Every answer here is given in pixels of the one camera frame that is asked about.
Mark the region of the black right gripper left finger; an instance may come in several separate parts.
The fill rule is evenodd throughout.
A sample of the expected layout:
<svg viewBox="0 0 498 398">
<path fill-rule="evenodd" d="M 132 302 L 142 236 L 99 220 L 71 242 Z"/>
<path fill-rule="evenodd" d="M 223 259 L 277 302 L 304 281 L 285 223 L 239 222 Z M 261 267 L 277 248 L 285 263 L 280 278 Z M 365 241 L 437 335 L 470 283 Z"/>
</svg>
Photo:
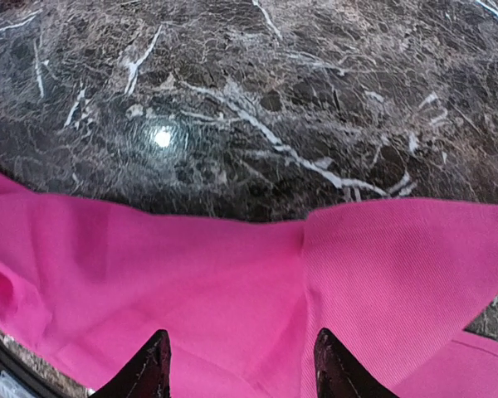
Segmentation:
<svg viewBox="0 0 498 398">
<path fill-rule="evenodd" d="M 171 346 L 158 330 L 92 398 L 169 398 Z"/>
</svg>

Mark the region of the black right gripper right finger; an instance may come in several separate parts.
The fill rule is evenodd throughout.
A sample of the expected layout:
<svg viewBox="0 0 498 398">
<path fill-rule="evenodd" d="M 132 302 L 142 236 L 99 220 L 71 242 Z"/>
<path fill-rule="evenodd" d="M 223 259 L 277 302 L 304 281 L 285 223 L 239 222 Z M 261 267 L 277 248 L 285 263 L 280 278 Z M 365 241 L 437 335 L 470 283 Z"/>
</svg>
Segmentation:
<svg viewBox="0 0 498 398">
<path fill-rule="evenodd" d="M 317 335 L 314 361 L 319 398 L 397 398 L 328 328 Z"/>
</svg>

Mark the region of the pink trousers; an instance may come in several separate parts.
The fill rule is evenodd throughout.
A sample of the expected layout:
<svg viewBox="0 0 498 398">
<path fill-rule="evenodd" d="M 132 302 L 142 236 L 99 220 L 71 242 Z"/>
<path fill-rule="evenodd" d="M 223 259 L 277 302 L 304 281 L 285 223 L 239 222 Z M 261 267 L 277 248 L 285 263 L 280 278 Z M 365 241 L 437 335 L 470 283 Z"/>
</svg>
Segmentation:
<svg viewBox="0 0 498 398">
<path fill-rule="evenodd" d="M 303 221 L 156 216 L 0 174 L 0 329 L 89 388 L 159 329 L 176 397 L 313 397 L 328 328 L 401 397 L 498 397 L 498 206 L 364 201 Z"/>
</svg>

